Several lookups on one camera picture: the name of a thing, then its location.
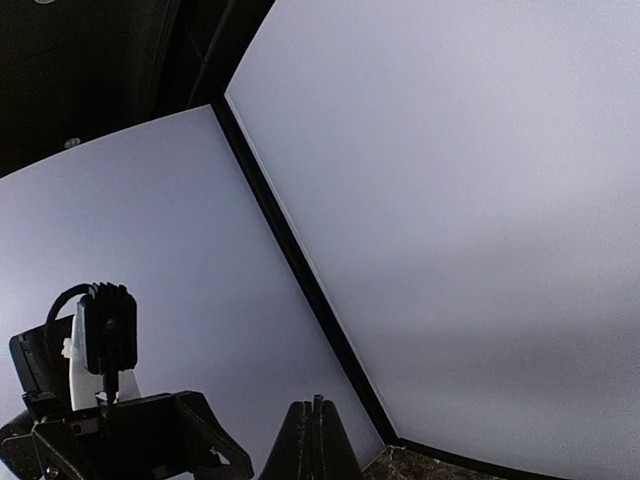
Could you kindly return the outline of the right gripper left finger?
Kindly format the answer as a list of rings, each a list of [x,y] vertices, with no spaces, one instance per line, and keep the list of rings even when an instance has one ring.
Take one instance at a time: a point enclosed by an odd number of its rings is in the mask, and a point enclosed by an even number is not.
[[[296,401],[289,406],[259,480],[313,478],[312,413],[310,401]]]

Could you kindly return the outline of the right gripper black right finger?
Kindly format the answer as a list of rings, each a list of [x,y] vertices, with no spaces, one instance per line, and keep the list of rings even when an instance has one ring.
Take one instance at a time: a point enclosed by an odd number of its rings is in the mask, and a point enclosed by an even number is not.
[[[313,400],[312,475],[321,480],[363,478],[339,412],[322,395],[315,395]]]

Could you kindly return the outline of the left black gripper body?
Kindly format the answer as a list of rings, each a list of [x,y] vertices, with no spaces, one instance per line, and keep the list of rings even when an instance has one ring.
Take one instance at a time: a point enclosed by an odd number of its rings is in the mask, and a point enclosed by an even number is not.
[[[26,409],[1,429],[1,463],[18,479],[250,479],[249,455],[200,392],[73,411],[56,396],[40,327],[9,341]]]

